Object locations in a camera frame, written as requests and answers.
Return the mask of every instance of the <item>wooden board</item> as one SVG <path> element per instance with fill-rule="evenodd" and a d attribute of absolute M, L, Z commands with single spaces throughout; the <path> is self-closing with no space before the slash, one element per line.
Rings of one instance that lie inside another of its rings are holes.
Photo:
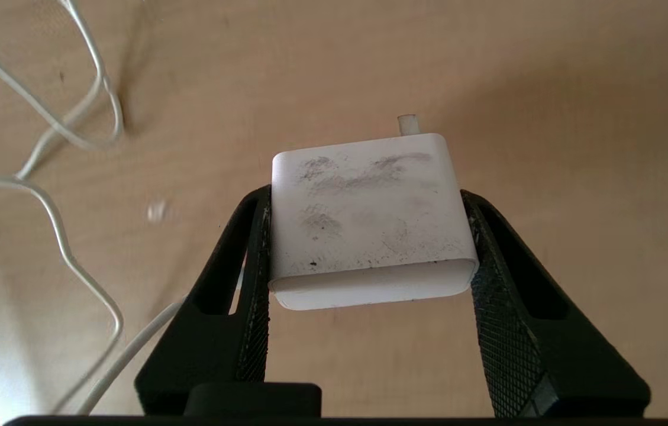
<path fill-rule="evenodd" d="M 126 134 L 34 175 L 126 340 L 185 293 L 275 153 L 398 134 L 450 145 L 668 416 L 668 2 L 91 2 L 79 5 Z M 65 111 L 93 68 L 54 2 L 0 2 L 0 61 Z M 101 135 L 109 113 L 84 129 Z M 46 124 L 0 81 L 0 173 Z M 166 200 L 163 221 L 147 206 Z M 269 380 L 313 381 L 325 415 L 488 416 L 468 293 L 318 312 L 271 308 Z M 95 358 L 104 309 L 41 207 L 0 191 L 0 421 L 42 412 Z M 137 357 L 98 413 L 136 413 Z"/>

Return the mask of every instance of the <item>wooden surface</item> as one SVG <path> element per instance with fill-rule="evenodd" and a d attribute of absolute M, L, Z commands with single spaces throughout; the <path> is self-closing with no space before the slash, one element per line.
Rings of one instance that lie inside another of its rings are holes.
<path fill-rule="evenodd" d="M 462 187 L 509 218 L 668 416 L 668 2 L 92 2 L 125 110 L 116 148 L 34 175 L 130 340 L 185 293 L 275 153 L 398 133 L 447 138 Z M 93 68 L 63 9 L 0 2 L 0 61 L 65 111 Z M 85 129 L 101 135 L 101 103 Z M 0 81 L 0 173 L 45 127 Z M 147 206 L 166 200 L 163 221 Z M 271 307 L 269 380 L 322 386 L 325 415 L 488 416 L 469 293 Z M 0 191 L 0 421 L 42 412 L 104 345 L 38 203 Z M 100 413 L 139 411 L 124 371 Z"/>

